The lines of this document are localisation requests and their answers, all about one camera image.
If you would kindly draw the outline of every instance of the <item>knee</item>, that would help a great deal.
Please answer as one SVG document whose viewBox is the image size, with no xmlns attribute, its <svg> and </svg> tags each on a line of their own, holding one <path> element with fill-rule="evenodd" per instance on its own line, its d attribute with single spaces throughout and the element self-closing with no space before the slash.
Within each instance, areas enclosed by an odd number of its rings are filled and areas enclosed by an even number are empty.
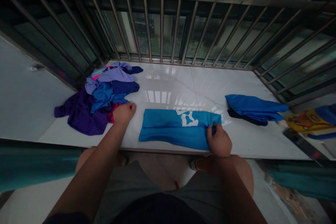
<svg viewBox="0 0 336 224">
<path fill-rule="evenodd" d="M 96 147 L 88 148 L 79 156 L 76 166 L 76 173 L 79 171 L 79 169 L 82 167 L 82 165 L 85 163 L 85 161 L 89 158 L 89 156 L 95 149 Z"/>
<path fill-rule="evenodd" d="M 253 196 L 254 182 L 251 166 L 245 159 L 236 155 L 232 155 L 231 160 L 246 188 Z"/>
</svg>

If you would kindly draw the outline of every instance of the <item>hand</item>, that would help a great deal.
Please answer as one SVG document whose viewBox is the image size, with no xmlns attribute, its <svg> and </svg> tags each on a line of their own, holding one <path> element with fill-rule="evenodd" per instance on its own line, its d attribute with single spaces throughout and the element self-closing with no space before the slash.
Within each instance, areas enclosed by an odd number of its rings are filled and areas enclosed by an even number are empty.
<svg viewBox="0 0 336 224">
<path fill-rule="evenodd" d="M 114 123 L 128 125 L 136 109 L 136 105 L 131 102 L 120 105 L 113 111 Z"/>
<path fill-rule="evenodd" d="M 229 158 L 232 142 L 227 134 L 227 132 L 223 129 L 221 124 L 213 124 L 215 134 L 212 135 L 212 127 L 209 125 L 206 131 L 206 138 L 208 140 L 208 145 L 213 155 L 220 158 Z"/>
</svg>

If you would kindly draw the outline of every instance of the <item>white graphic print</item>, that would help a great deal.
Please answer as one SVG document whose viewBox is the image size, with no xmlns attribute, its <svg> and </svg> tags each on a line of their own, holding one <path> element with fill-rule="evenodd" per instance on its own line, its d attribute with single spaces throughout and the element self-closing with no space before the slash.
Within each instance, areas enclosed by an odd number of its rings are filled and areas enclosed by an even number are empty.
<svg viewBox="0 0 336 224">
<path fill-rule="evenodd" d="M 189 127 L 189 126 L 198 126 L 198 120 L 195 120 L 193 118 L 193 112 L 192 111 L 185 111 L 185 110 L 176 110 L 176 113 L 178 115 L 181 115 L 181 119 L 182 119 L 182 127 Z M 189 117 L 189 119 L 192 121 L 190 123 L 187 124 L 187 117 Z"/>
</svg>

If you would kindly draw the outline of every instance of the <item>gray shorts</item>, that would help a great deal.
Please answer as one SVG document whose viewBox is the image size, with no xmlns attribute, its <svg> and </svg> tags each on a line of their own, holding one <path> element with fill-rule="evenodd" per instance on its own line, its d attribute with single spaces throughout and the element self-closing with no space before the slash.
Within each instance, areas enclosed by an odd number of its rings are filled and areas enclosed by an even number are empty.
<svg viewBox="0 0 336 224">
<path fill-rule="evenodd" d="M 223 223 L 223 196 L 220 182 L 199 171 L 178 190 L 163 191 L 147 177 L 138 161 L 113 170 L 100 203 L 96 224 L 110 222 L 129 204 L 141 197 L 166 193 L 183 200 L 208 223 Z"/>
</svg>

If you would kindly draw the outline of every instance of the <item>leg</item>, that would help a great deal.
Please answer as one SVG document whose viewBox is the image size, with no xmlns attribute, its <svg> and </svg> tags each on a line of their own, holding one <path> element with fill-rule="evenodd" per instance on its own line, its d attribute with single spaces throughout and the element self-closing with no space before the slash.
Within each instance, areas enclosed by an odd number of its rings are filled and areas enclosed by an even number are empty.
<svg viewBox="0 0 336 224">
<path fill-rule="evenodd" d="M 95 147 L 85 150 L 79 157 L 76 172 L 93 153 Z M 140 167 L 138 161 L 121 167 L 122 159 L 116 162 L 103 198 L 101 199 L 94 224 L 111 223 L 112 220 L 134 200 L 163 191 L 154 185 Z"/>
<path fill-rule="evenodd" d="M 253 173 L 252 173 L 252 169 L 250 165 L 245 159 L 239 156 L 236 156 L 236 155 L 231 156 L 231 160 L 242 182 L 244 183 L 245 187 L 249 191 L 250 195 L 253 197 L 254 183 L 253 183 Z M 213 161 L 214 160 L 211 157 L 200 159 L 197 162 L 197 167 L 201 171 L 208 172 L 208 169 L 212 165 Z"/>
<path fill-rule="evenodd" d="M 238 156 L 231 156 L 231 159 L 246 188 L 253 195 L 253 174 L 249 164 Z M 225 188 L 220 180 L 207 173 L 213 162 L 211 157 L 200 159 L 197 162 L 200 171 L 195 173 L 186 186 L 169 192 L 182 199 L 211 224 L 226 222 L 223 210 Z"/>
</svg>

